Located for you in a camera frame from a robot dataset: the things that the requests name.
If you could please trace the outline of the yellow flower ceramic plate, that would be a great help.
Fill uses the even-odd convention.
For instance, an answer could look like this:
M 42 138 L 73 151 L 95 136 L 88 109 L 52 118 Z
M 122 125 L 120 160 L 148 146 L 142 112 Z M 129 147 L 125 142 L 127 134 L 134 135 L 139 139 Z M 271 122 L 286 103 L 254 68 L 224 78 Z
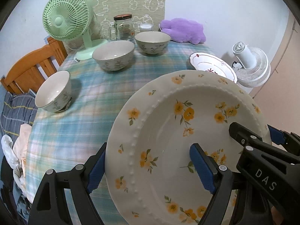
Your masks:
M 233 81 L 184 70 L 138 90 L 108 137 L 105 174 L 110 196 L 129 224 L 197 224 L 211 194 L 190 160 L 198 143 L 218 165 L 236 171 L 243 150 L 229 135 L 233 122 L 270 143 L 254 100 Z

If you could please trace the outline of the red pattern white plate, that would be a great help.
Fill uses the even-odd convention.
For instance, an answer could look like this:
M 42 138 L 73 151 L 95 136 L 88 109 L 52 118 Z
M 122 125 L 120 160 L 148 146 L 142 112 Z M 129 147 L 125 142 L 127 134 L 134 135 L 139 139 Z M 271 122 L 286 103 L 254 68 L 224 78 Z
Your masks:
M 189 61 L 196 70 L 211 72 L 237 83 L 237 76 L 232 67 L 212 54 L 195 52 L 190 55 Z

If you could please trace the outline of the floral bowl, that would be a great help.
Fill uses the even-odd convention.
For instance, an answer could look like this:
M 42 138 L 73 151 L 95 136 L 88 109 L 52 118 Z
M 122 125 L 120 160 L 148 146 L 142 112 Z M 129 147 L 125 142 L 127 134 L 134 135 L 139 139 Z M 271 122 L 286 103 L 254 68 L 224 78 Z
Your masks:
M 113 41 L 97 48 L 92 58 L 105 71 L 119 71 L 132 62 L 134 49 L 130 41 Z
M 48 77 L 36 93 L 35 105 L 52 113 L 62 111 L 72 98 L 70 77 L 70 73 L 66 70 Z
M 171 37 L 159 31 L 144 31 L 135 35 L 135 41 L 139 48 L 148 55 L 163 53 Z

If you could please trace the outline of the pile of light clothes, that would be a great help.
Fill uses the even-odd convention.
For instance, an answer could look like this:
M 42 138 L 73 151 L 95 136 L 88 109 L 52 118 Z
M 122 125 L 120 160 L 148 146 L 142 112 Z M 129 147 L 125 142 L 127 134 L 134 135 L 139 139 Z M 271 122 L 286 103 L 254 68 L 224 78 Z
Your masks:
M 32 126 L 24 123 L 20 125 L 20 133 L 16 141 L 8 135 L 1 138 L 1 147 L 4 156 L 13 170 L 13 178 L 17 186 L 21 189 L 24 196 L 27 196 L 26 190 L 26 154 L 29 143 L 29 136 Z

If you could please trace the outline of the plaid blue green tablecloth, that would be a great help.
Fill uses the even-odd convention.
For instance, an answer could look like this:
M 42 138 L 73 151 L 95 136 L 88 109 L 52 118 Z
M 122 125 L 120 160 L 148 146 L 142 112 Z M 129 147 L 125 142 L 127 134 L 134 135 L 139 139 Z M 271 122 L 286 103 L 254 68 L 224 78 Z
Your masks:
M 170 42 L 163 54 L 134 50 L 122 70 L 107 72 L 93 60 L 68 56 L 61 70 L 71 76 L 72 101 L 61 113 L 38 110 L 28 140 L 25 184 L 30 201 L 48 169 L 69 171 L 96 154 L 126 101 L 146 83 L 175 71 L 190 69 L 194 52 L 212 53 L 204 44 Z

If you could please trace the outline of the white floor fan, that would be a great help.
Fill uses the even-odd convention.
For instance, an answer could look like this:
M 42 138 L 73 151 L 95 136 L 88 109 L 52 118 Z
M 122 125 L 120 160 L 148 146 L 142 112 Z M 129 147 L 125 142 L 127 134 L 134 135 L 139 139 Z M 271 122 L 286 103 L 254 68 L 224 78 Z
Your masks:
M 232 67 L 237 81 L 246 88 L 262 86 L 271 74 L 271 65 L 265 52 L 257 47 L 250 47 L 244 42 L 237 42 L 232 47 L 237 58 Z

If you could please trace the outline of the dark plaid pillow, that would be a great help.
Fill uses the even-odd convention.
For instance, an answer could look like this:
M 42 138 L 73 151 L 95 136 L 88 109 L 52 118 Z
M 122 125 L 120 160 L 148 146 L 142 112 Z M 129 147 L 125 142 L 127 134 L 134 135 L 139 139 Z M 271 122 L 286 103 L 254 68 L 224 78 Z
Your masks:
M 8 135 L 15 143 L 20 135 L 20 126 L 24 123 L 33 125 L 38 110 L 35 96 L 31 89 L 23 94 L 6 92 L 1 112 L 1 136 Z

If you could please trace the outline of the purple plush toy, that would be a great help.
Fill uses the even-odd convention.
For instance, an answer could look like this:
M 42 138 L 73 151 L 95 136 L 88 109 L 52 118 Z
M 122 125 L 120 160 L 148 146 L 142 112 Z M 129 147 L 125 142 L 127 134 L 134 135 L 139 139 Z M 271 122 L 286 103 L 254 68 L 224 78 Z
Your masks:
M 206 42 L 203 25 L 188 19 L 174 18 L 162 20 L 159 24 L 162 33 L 168 34 L 177 43 L 203 44 Z

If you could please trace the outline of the wooden headboard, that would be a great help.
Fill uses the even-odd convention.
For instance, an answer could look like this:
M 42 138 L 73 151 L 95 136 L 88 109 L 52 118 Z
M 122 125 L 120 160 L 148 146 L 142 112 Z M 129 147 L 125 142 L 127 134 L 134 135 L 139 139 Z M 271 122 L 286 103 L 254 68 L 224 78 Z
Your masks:
M 47 45 L 18 60 L 7 76 L 1 78 L 1 84 L 7 91 L 17 95 L 30 89 L 37 92 L 45 81 L 42 72 L 48 77 L 57 72 L 51 59 L 54 58 L 61 66 L 68 54 L 63 42 L 52 37 L 47 38 L 47 42 Z

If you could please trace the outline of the white cotton swab container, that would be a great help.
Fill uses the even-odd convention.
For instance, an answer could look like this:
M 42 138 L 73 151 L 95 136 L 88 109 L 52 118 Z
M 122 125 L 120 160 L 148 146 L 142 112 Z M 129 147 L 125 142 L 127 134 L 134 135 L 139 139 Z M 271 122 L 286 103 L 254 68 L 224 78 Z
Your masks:
M 140 32 L 149 32 L 153 30 L 153 25 L 150 23 L 141 23 L 138 28 Z

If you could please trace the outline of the glass jar red lid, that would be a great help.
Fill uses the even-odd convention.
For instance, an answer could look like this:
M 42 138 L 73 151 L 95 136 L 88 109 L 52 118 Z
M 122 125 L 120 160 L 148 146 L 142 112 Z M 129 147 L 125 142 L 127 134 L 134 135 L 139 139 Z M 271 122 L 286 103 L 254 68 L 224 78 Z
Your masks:
M 133 41 L 135 30 L 132 14 L 116 15 L 113 19 L 116 39 Z

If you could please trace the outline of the green desk fan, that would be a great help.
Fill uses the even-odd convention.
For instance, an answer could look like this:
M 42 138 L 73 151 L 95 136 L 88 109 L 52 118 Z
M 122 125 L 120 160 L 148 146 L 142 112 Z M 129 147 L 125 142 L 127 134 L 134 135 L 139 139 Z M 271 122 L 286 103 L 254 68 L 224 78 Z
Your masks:
M 83 39 L 74 56 L 78 62 L 92 58 L 97 48 L 108 43 L 106 39 L 91 39 L 89 25 L 93 15 L 92 0 L 49 0 L 42 15 L 43 26 L 59 41 Z

